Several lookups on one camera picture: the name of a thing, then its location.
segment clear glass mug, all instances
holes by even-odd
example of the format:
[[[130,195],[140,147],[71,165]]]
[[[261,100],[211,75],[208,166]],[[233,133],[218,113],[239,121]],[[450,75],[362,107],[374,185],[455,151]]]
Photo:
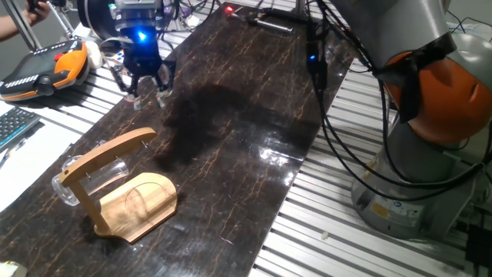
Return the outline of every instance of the clear glass mug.
[[[61,171],[63,172],[69,165],[79,159],[81,155],[71,157],[67,162],[63,164],[61,167]],[[129,174],[128,167],[125,162],[116,158],[113,162],[107,164],[96,172],[91,173],[89,176],[84,177],[79,182],[82,187],[85,189],[88,195],[97,192],[99,189],[104,188],[106,185],[123,178]],[[60,199],[67,205],[76,206],[79,203],[79,200],[75,196],[74,192],[70,188],[66,188],[62,185],[60,180],[58,179],[59,174],[53,177],[52,185],[55,192],[58,194]]]

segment wooden stand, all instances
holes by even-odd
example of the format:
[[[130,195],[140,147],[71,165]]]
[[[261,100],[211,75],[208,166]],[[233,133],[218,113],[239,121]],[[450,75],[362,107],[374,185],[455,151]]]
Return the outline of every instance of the wooden stand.
[[[94,221],[96,234],[134,243],[176,212],[176,188],[159,174],[141,173],[107,194],[99,200],[101,211],[78,181],[155,136],[152,128],[128,132],[83,155],[60,174],[61,184],[74,192]]]

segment dark marble surface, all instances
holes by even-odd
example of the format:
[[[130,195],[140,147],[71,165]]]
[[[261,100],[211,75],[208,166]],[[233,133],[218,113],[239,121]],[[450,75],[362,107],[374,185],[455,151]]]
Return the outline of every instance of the dark marble surface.
[[[178,48],[175,90],[164,109],[144,80],[140,112],[117,104],[0,213],[0,261],[25,265],[30,276],[247,275],[321,124],[305,67],[304,27],[269,21],[294,33],[213,14]],[[329,46],[339,54],[338,62],[330,57],[326,98],[332,100],[351,59],[335,38]],[[123,157],[127,180],[142,172],[167,176],[178,190],[177,213],[134,245],[101,239],[80,205],[58,199],[51,179],[69,155],[141,127],[158,137],[149,150]]]

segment wooden arm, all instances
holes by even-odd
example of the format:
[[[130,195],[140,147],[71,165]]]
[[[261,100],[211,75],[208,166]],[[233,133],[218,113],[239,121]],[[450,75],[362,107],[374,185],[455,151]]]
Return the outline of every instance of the wooden arm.
[[[139,148],[141,142],[150,142],[156,136],[157,133],[152,128],[140,128],[120,135],[77,159],[58,178],[64,187],[69,187],[85,177],[86,172],[90,174],[99,170],[116,160],[116,156],[128,154]]]

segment wooden base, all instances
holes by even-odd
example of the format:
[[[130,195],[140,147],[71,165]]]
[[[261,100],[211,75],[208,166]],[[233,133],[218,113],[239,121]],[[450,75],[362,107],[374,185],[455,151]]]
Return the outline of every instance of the wooden base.
[[[94,227],[101,237],[116,236],[131,244],[176,212],[176,188],[166,177],[141,173],[101,200],[106,231]]]

